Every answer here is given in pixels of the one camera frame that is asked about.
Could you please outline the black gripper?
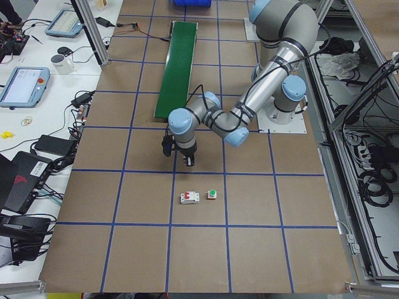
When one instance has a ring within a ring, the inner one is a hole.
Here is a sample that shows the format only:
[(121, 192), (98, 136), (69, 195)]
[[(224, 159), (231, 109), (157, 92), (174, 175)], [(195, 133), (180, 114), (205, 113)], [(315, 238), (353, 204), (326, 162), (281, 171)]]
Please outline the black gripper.
[(196, 148), (181, 148), (179, 152), (183, 155), (183, 161), (185, 162), (186, 167), (192, 167), (195, 165), (195, 153)]

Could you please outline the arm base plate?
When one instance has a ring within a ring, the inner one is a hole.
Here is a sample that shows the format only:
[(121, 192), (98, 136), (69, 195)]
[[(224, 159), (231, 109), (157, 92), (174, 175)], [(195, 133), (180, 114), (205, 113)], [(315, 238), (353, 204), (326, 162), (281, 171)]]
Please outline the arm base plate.
[(249, 21), (248, 17), (244, 18), (244, 30), (245, 30), (246, 40), (248, 42), (260, 41), (260, 39), (256, 34), (256, 26)]
[(257, 113), (258, 130), (260, 133), (306, 134), (303, 113), (307, 107), (304, 95), (293, 112), (281, 112), (274, 106), (274, 97), (270, 97)]

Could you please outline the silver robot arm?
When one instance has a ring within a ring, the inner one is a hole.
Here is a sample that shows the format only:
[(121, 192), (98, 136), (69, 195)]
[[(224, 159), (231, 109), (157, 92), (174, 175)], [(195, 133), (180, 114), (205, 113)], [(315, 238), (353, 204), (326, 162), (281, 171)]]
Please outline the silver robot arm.
[(202, 85), (198, 89), (201, 93), (195, 100), (188, 100), (185, 107), (169, 114), (161, 142), (165, 156), (178, 150), (187, 167), (195, 165), (195, 129), (200, 124), (214, 131), (225, 143), (238, 147), (247, 140), (248, 125), (262, 107), (266, 107), (267, 118), (277, 125), (287, 125), (295, 115), (305, 111), (304, 108), (296, 110), (305, 98), (305, 82), (282, 67), (261, 72), (229, 112), (221, 108), (214, 93), (205, 92)]
[(258, 76), (282, 46), (289, 46), (300, 57), (307, 57), (313, 49), (319, 22), (313, 9), (300, 1), (255, 1), (249, 21), (256, 26), (261, 43)]

